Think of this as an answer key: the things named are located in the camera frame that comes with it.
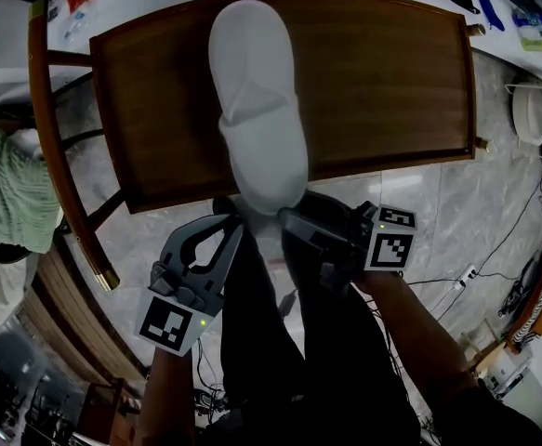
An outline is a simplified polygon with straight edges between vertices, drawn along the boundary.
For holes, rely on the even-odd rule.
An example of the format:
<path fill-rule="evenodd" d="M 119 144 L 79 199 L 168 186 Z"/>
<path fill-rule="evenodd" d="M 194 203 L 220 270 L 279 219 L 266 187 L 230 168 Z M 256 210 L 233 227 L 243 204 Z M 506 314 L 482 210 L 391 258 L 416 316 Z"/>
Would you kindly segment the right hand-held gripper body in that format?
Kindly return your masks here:
<path fill-rule="evenodd" d="M 322 285 L 340 291 L 365 271 L 405 270 L 417 233 L 416 213 L 365 202 L 351 210 L 323 251 Z"/>

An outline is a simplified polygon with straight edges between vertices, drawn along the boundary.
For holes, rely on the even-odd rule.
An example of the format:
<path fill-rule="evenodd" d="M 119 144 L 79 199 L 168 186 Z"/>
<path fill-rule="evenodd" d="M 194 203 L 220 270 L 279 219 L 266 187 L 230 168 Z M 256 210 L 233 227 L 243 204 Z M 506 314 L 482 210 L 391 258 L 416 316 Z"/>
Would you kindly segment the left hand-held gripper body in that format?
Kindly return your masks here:
<path fill-rule="evenodd" d="M 176 272 L 157 262 L 142 289 L 134 334 L 183 357 L 211 327 L 225 303 L 224 280 L 191 270 Z"/>

